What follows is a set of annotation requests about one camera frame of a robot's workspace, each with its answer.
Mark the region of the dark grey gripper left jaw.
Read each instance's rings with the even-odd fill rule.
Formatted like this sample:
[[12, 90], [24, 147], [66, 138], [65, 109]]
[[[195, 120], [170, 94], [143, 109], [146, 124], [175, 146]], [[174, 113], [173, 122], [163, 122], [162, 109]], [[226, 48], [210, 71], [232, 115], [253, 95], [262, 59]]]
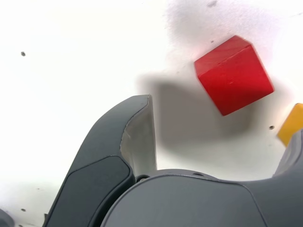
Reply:
[[140, 175], [157, 169], [151, 95], [132, 96], [92, 126], [45, 219], [46, 227], [99, 227]]

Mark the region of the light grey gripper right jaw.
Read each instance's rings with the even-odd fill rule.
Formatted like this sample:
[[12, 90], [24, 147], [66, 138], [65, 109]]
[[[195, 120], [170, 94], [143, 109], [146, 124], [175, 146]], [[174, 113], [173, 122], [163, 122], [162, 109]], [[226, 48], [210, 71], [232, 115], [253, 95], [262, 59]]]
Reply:
[[127, 190], [104, 227], [300, 227], [303, 224], [303, 133], [295, 133], [276, 173], [233, 182], [157, 175]]

